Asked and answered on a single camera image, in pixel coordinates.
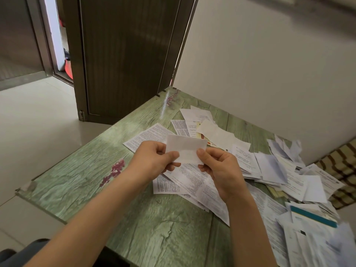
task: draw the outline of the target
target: gray fabric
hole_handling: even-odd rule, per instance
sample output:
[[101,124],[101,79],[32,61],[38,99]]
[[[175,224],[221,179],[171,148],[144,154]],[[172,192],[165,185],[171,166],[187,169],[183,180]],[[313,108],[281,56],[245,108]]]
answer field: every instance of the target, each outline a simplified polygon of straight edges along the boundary
[[24,266],[38,251],[42,249],[49,241],[35,241],[27,247],[17,252],[11,258],[0,263],[0,267],[21,267]]

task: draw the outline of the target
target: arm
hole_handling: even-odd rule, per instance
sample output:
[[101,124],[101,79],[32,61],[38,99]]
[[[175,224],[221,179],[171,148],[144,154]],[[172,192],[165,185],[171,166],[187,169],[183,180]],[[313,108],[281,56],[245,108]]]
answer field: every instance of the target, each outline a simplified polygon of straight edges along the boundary
[[178,152],[164,154],[166,145],[143,142],[129,166],[92,199],[25,265],[92,266],[129,203],[161,172],[172,171]]
[[199,149],[204,165],[198,167],[213,179],[229,211],[235,266],[277,266],[265,225],[247,189],[236,157],[217,148]]

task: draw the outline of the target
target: door hinge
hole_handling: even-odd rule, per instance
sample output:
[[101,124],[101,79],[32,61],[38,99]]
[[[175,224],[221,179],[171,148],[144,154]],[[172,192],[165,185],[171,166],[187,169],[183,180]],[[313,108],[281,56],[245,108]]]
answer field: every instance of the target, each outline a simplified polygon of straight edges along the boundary
[[82,110],[79,111],[79,121],[85,122],[85,115]]

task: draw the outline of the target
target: green wooden table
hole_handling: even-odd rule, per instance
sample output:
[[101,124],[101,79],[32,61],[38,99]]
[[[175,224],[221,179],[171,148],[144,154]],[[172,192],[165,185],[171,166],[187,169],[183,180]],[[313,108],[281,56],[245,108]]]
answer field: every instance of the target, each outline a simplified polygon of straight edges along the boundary
[[[171,120],[182,120],[180,109],[191,105],[209,110],[220,128],[250,142],[252,152],[269,153],[266,139],[274,139],[272,133],[169,87],[36,178],[34,191],[17,194],[68,222],[107,185],[114,169],[129,164],[133,153],[123,142],[156,123],[174,132]],[[255,185],[271,196],[263,184]],[[229,227],[182,197],[153,195],[152,183],[131,203],[106,245],[138,266],[233,265]]]

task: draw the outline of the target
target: forearm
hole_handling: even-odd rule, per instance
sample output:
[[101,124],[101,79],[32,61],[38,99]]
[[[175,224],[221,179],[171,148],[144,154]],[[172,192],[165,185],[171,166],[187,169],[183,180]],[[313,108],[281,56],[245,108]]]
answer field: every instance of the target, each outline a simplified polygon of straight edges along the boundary
[[227,202],[235,266],[277,266],[257,205],[247,190]]
[[145,187],[124,170],[26,265],[92,266],[129,203]]

